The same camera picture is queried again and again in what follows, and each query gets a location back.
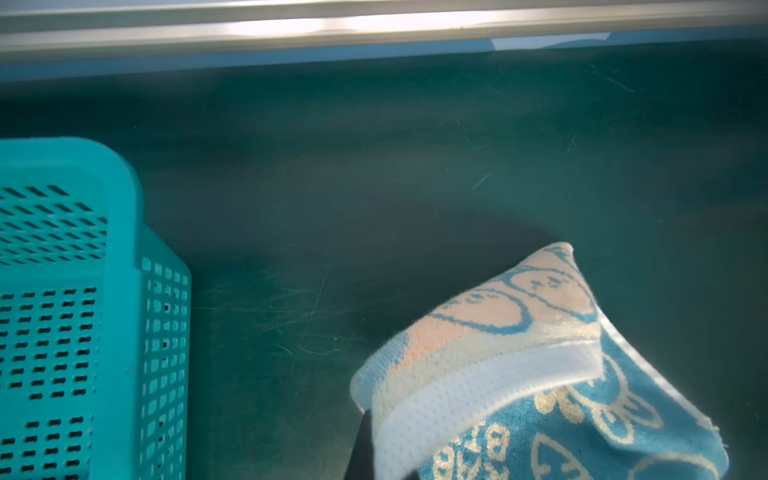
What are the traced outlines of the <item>teal plastic basket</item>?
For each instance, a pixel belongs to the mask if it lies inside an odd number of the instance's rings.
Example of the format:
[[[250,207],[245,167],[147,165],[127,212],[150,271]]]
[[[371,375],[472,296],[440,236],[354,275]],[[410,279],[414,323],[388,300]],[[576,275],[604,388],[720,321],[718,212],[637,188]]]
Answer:
[[[1,475],[186,475],[192,276],[128,162],[1,144]]]

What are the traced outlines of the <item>blue bunny towel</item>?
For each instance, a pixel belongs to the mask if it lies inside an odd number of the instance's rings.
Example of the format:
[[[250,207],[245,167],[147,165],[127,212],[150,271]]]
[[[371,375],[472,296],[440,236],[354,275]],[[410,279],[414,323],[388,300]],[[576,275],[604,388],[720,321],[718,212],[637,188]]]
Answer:
[[[437,306],[350,395],[377,479],[720,479],[718,428],[616,329],[569,243]]]

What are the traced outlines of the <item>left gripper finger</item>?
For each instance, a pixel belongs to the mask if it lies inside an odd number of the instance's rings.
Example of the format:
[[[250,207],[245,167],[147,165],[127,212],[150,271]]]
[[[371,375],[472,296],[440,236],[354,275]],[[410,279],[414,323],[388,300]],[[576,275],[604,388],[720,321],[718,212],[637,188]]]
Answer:
[[[364,412],[351,456],[344,475],[345,480],[374,479],[374,449],[372,443],[372,414]]]

